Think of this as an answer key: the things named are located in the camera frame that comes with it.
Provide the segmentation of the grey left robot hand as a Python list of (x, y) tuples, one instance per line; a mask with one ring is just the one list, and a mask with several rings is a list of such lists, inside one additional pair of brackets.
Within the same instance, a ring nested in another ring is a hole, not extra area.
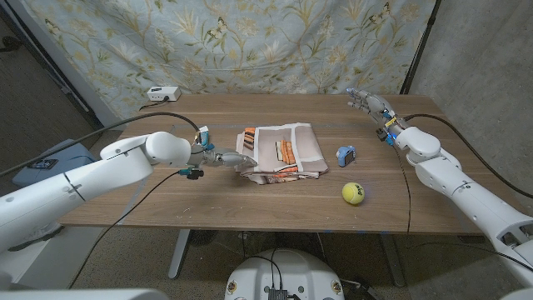
[(245, 154), (225, 147), (215, 147), (212, 143), (207, 146), (194, 145), (191, 156), (187, 162), (188, 166), (199, 167), (207, 165), (210, 167), (255, 167), (257, 162)]

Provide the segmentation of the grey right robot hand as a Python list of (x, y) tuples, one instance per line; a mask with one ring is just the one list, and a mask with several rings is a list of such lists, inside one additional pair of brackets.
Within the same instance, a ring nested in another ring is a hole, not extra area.
[(385, 136), (396, 139), (404, 130), (399, 124), (399, 117), (385, 98), (356, 88), (348, 88), (346, 92), (351, 97), (348, 105), (368, 114), (378, 125), (381, 140), (385, 140)]

